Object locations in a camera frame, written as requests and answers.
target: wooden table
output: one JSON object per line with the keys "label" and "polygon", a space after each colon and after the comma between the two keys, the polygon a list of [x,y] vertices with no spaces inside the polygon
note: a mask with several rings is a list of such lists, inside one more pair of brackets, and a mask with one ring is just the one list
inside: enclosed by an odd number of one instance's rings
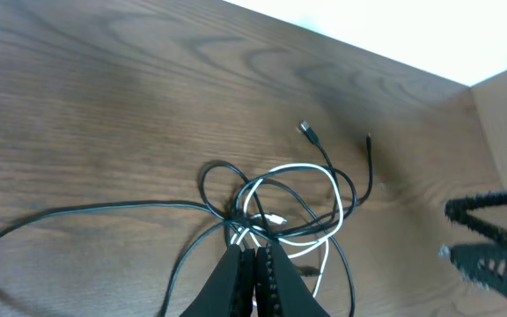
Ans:
{"label": "wooden table", "polygon": [[[215,0],[0,0],[0,228],[50,207],[199,201],[197,173],[213,159],[250,176],[322,163],[295,128],[302,119],[360,192],[373,135],[376,186],[338,233],[357,315],[507,316],[507,300],[437,257],[442,243],[478,239],[450,226],[444,201],[501,187],[465,86]],[[323,176],[281,179],[330,209]],[[237,185],[218,171],[207,188],[222,204]],[[261,195],[302,221],[291,197]],[[507,225],[506,213],[493,219]],[[143,209],[29,225],[0,241],[0,316],[153,316],[177,254],[215,222]],[[198,247],[168,315],[224,250],[222,234]],[[348,295],[332,253],[317,299],[345,316]]]}

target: metal connector tip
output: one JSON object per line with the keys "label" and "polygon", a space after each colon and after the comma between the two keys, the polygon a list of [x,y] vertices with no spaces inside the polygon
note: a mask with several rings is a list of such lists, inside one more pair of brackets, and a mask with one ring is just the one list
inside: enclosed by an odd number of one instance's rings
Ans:
{"label": "metal connector tip", "polygon": [[300,128],[303,131],[307,131],[310,128],[310,126],[308,125],[308,122],[303,120],[302,122],[300,122]]}

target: cable pile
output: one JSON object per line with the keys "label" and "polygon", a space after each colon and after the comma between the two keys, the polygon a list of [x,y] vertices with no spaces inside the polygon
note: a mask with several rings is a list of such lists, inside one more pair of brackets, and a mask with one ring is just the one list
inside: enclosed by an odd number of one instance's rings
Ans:
{"label": "cable pile", "polygon": [[[325,166],[318,166],[309,163],[294,163],[287,164],[283,166],[278,166],[272,168],[261,176],[258,176],[254,179],[249,180],[236,166],[232,165],[228,162],[216,162],[207,166],[201,174],[199,180],[199,193],[203,200],[203,203],[194,203],[194,202],[186,202],[186,201],[137,201],[137,202],[119,202],[119,203],[98,203],[93,205],[84,205],[84,206],[73,206],[73,207],[65,207],[65,208],[56,208],[50,210],[44,210],[42,212],[32,214],[28,217],[23,217],[15,221],[12,225],[4,228],[0,231],[0,239],[6,234],[17,230],[18,228],[31,224],[35,221],[71,214],[71,213],[82,213],[82,212],[95,212],[95,211],[104,211],[104,210],[113,210],[113,209],[127,209],[127,208],[144,208],[144,207],[172,207],[172,208],[185,208],[185,209],[194,209],[201,210],[210,213],[211,215],[218,217],[221,219],[221,222],[217,223],[210,227],[207,231],[202,233],[188,248],[187,250],[177,259],[173,271],[169,280],[169,284],[167,290],[165,291],[164,303],[162,304],[158,316],[165,316],[167,311],[167,306],[169,304],[169,299],[173,293],[173,288],[175,286],[175,281],[177,280],[177,276],[179,275],[180,269],[191,254],[191,252],[203,241],[207,236],[215,232],[220,228],[226,228],[224,231],[224,239],[227,246],[230,244],[244,244],[244,247],[250,247],[245,237],[249,234],[252,238],[253,242],[257,247],[261,246],[259,239],[264,240],[278,240],[281,243],[289,244],[295,247],[305,247],[303,250],[295,253],[289,254],[289,258],[296,258],[304,254],[310,253],[312,250],[317,249],[319,246],[324,245],[325,253],[320,265],[320,270],[317,278],[317,282],[312,291],[312,295],[315,297],[318,293],[318,289],[320,287],[320,281],[324,273],[324,268],[326,267],[326,262],[328,258],[329,251],[329,241],[331,241],[336,250],[338,251],[340,257],[342,258],[342,263],[346,271],[346,275],[348,277],[349,282],[349,293],[350,293],[350,310],[349,317],[352,317],[355,313],[355,290],[353,285],[353,279],[351,276],[351,271],[349,269],[348,261],[345,257],[345,254],[342,251],[337,240],[334,238],[334,234],[336,234],[342,227],[344,220],[349,217],[356,206],[360,206],[364,203],[369,194],[371,193],[372,188],[372,162],[371,162],[371,137],[367,136],[366,145],[367,145],[367,160],[369,164],[369,185],[365,194],[361,198],[357,198],[357,193],[355,190],[355,186],[348,175],[341,170],[335,168],[326,151],[321,146],[320,141],[312,128],[308,126],[306,122],[301,123],[301,129],[308,140],[313,143],[322,153],[324,159],[327,164]],[[205,192],[205,180],[207,174],[213,170],[214,168],[229,168],[233,172],[235,172],[244,182],[244,185],[240,188],[239,192],[232,198],[230,207],[228,210],[220,210],[216,208],[212,203],[210,203],[209,198]],[[286,186],[285,184],[271,180],[270,177],[278,175],[280,173],[288,173],[299,170],[309,170],[314,169],[324,173],[330,182],[332,183],[332,187],[334,189],[335,201],[334,207],[332,211],[317,216],[311,208],[306,204],[306,202],[300,197],[294,190]],[[344,207],[341,199],[340,186],[337,180],[338,175],[342,177],[349,185],[349,189],[351,191],[351,204],[350,206]],[[261,202],[255,191],[260,186],[271,185],[274,187],[278,187],[282,190],[285,190],[289,194],[291,194],[295,199],[300,203],[300,205],[305,209],[306,212],[311,216],[312,221],[307,222],[304,225],[298,225],[293,228],[283,229],[280,231],[274,231],[274,229],[269,225],[269,222],[277,225],[282,225],[286,222],[286,219],[280,217],[276,214],[267,214],[261,206]],[[258,213],[250,215],[247,212],[249,202],[252,200],[257,207]],[[322,237],[308,242],[294,242],[291,241],[290,238],[301,237],[305,235],[314,235],[320,232],[325,233]]]}

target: wire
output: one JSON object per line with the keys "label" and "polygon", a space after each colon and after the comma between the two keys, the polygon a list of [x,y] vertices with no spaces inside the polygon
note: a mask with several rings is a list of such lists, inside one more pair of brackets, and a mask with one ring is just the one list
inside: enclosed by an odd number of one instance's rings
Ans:
{"label": "wire", "polygon": [[[327,162],[326,166],[317,166],[309,163],[294,163],[287,164],[283,166],[278,166],[269,170],[268,173],[265,173],[261,176],[258,176],[254,179],[249,180],[236,166],[231,163],[224,161],[215,161],[210,162],[206,165],[205,168],[202,169],[199,179],[197,181],[199,193],[201,195],[201,199],[203,203],[194,203],[187,201],[159,201],[159,200],[149,200],[149,201],[135,201],[135,202],[118,202],[118,203],[96,203],[89,205],[81,205],[81,206],[72,206],[72,207],[63,207],[63,208],[53,208],[49,210],[44,210],[38,213],[34,213],[27,217],[22,217],[17,219],[12,224],[8,225],[4,229],[0,231],[0,239],[5,235],[19,229],[24,225],[29,225],[35,221],[39,221],[48,217],[55,217],[61,215],[68,215],[73,213],[82,213],[82,212],[97,212],[97,211],[105,211],[105,210],[115,210],[115,209],[128,209],[128,208],[151,208],[151,207],[168,207],[168,208],[183,208],[183,209],[192,209],[199,210],[203,212],[207,212],[215,217],[218,217],[222,221],[216,225],[213,225],[209,228],[209,230],[202,233],[188,248],[187,250],[178,257],[177,261],[172,270],[172,274],[169,279],[169,284],[167,290],[165,291],[164,303],[162,304],[158,316],[163,317],[167,310],[167,306],[169,304],[170,297],[173,293],[173,288],[175,282],[177,280],[177,276],[181,270],[181,267],[188,256],[193,252],[193,250],[203,241],[207,236],[215,232],[217,229],[224,228],[224,240],[227,246],[236,242],[236,244],[244,243],[246,248],[249,248],[244,237],[249,234],[253,239],[253,242],[257,247],[261,246],[261,243],[258,241],[258,238],[262,238],[265,240],[280,240],[283,243],[290,244],[296,247],[307,247],[303,251],[297,252],[295,254],[289,254],[290,258],[298,257],[304,254],[311,252],[316,249],[320,245],[324,244],[325,253],[322,263],[320,264],[320,273],[318,275],[316,284],[314,286],[312,295],[316,297],[318,290],[320,288],[321,279],[324,274],[324,270],[327,264],[328,254],[329,254],[329,241],[331,240],[337,250],[338,254],[342,259],[343,267],[345,268],[346,275],[348,278],[349,284],[349,295],[350,295],[350,309],[349,309],[349,317],[353,317],[355,313],[355,288],[353,285],[353,278],[351,275],[351,270],[349,268],[349,263],[346,259],[345,254],[343,253],[342,248],[340,247],[337,240],[334,238],[334,234],[336,234],[340,228],[342,227],[343,221],[349,217],[356,206],[360,206],[364,203],[372,189],[373,183],[373,170],[372,170],[372,162],[371,162],[371,136],[368,135],[366,138],[366,147],[367,147],[367,162],[369,166],[369,184],[367,186],[367,190],[365,194],[357,199],[357,193],[355,190],[355,185],[353,181],[348,177],[348,175],[341,170],[333,167],[330,158],[324,151],[324,148],[320,144],[320,141],[314,131],[308,126],[306,122],[301,124],[301,128],[305,133],[306,137],[309,139],[311,143],[313,143],[322,153],[322,156]],[[220,210],[216,208],[212,203],[210,203],[209,198],[206,195],[205,191],[205,181],[207,174],[218,167],[224,167],[232,170],[234,173],[239,175],[239,177],[244,182],[244,185],[241,186],[238,193],[233,197],[231,202],[225,206],[224,210]],[[306,204],[306,202],[298,195],[294,190],[282,184],[279,181],[271,180],[270,177],[278,175],[280,173],[287,173],[292,171],[299,170],[308,170],[308,169],[317,169],[326,174],[326,176],[332,182],[332,186],[334,188],[334,193],[336,199],[334,200],[334,207],[332,210],[324,215],[317,216],[312,209]],[[351,191],[351,205],[343,206],[342,199],[340,196],[340,189],[337,180],[337,175],[340,175],[349,185]],[[292,228],[274,231],[269,222],[272,222],[276,225],[282,225],[286,222],[286,219],[280,217],[275,214],[267,214],[261,206],[261,202],[255,191],[260,186],[271,185],[274,187],[278,187],[286,192],[290,193],[293,197],[297,199],[300,205],[305,209],[306,212],[312,217],[312,221],[307,222],[304,225],[298,225]],[[246,193],[246,199],[244,204],[241,205],[241,198]],[[247,215],[247,206],[249,201],[253,198],[256,207],[259,213],[252,215],[249,217]],[[335,219],[335,214],[338,213],[339,217]],[[230,234],[228,230],[233,230],[234,235],[230,238]],[[308,242],[293,242],[288,240],[288,238],[305,236],[318,234],[320,232],[324,232],[325,235],[321,238],[317,238],[313,241]]]}

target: tangled cable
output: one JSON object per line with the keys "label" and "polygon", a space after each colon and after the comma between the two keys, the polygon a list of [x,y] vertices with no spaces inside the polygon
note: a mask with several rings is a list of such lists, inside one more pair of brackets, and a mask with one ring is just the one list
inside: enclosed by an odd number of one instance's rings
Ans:
{"label": "tangled cable", "polygon": [[[345,254],[343,253],[343,250],[340,247],[337,240],[334,238],[334,234],[336,234],[340,230],[343,221],[353,213],[355,207],[360,206],[362,203],[364,203],[369,197],[369,194],[371,193],[373,183],[373,171],[371,162],[371,137],[367,136],[366,139],[367,161],[369,165],[369,185],[367,187],[367,191],[365,192],[365,194],[358,199],[353,182],[346,173],[332,166],[332,163],[328,155],[324,151],[324,148],[321,146],[320,141],[316,136],[316,134],[314,133],[314,131],[312,130],[312,128],[310,128],[310,126],[308,126],[306,122],[302,122],[300,127],[304,132],[305,136],[308,138],[308,140],[320,150],[320,152],[324,156],[324,159],[327,162],[326,166],[318,166],[309,163],[287,164],[272,168],[271,170],[269,170],[268,173],[265,173],[252,180],[249,180],[236,166],[228,162],[218,161],[208,165],[206,168],[202,170],[198,187],[203,203],[194,203],[187,201],[137,201],[137,202],[118,202],[118,203],[97,203],[83,206],[54,208],[17,219],[13,224],[7,226],[6,228],[0,231],[0,239],[6,234],[17,230],[18,228],[24,225],[31,224],[35,221],[42,220],[47,217],[54,217],[72,213],[95,212],[95,211],[127,209],[127,208],[146,208],[146,207],[148,208],[172,207],[172,208],[184,208],[205,211],[212,214],[215,217],[220,218],[222,221],[217,223],[216,225],[213,225],[207,231],[202,233],[177,259],[173,267],[169,284],[167,286],[167,290],[165,291],[164,302],[159,310],[158,316],[165,316],[167,306],[169,304],[169,299],[173,293],[175,281],[177,280],[177,276],[179,275],[180,269],[185,260],[192,253],[192,251],[199,245],[199,243],[201,243],[201,241],[203,241],[207,236],[209,236],[216,230],[223,227],[225,228],[224,240],[227,246],[234,243],[235,244],[242,243],[244,244],[245,247],[249,248],[249,244],[245,240],[245,237],[247,236],[247,234],[249,234],[249,236],[252,238],[253,242],[257,247],[261,246],[261,243],[259,242],[258,238],[264,240],[279,240],[282,243],[289,244],[295,247],[307,247],[304,250],[297,252],[295,254],[289,254],[289,258],[295,258],[307,254],[312,250],[316,249],[317,247],[321,246],[322,244],[324,244],[325,247],[324,257],[320,265],[320,270],[316,284],[312,291],[312,295],[314,297],[316,296],[318,289],[320,287],[320,281],[324,273],[324,268],[326,266],[329,251],[329,241],[332,241],[342,259],[343,267],[345,268],[346,275],[348,277],[349,296],[351,303],[349,309],[349,317],[353,317],[355,313],[355,290],[353,285],[353,278],[351,276],[351,271],[349,268],[348,261],[345,257]],[[220,210],[216,208],[214,205],[212,205],[205,192],[204,185],[207,174],[212,169],[218,167],[231,169],[233,172],[239,175],[239,177],[244,182],[244,185],[240,188],[239,192],[231,200],[230,207],[227,210]],[[316,214],[306,204],[306,202],[302,199],[302,197],[300,197],[294,190],[292,190],[291,188],[289,188],[288,186],[284,185],[279,181],[274,181],[270,179],[270,177],[280,173],[308,169],[315,169],[324,173],[331,181],[332,187],[334,189],[335,194],[334,207],[332,208],[331,211],[321,216],[316,216]],[[349,189],[351,191],[351,205],[348,207],[343,207],[337,175],[340,175],[349,185]],[[255,193],[256,190],[263,185],[271,185],[274,187],[278,187],[291,194],[300,203],[303,209],[305,209],[306,212],[308,212],[308,214],[312,218],[312,221],[308,221],[304,225],[298,225],[292,228],[274,231],[274,229],[269,225],[269,222],[276,225],[282,225],[286,222],[286,219],[276,214],[265,213],[264,209],[261,206],[260,199]],[[242,197],[244,195],[246,195],[246,197],[244,199],[244,202],[241,203]],[[249,215],[247,213],[247,209],[248,204],[252,198],[257,207],[258,213]],[[294,242],[289,240],[290,238],[293,237],[313,235],[318,234],[320,232],[325,233],[325,235],[313,241]]]}

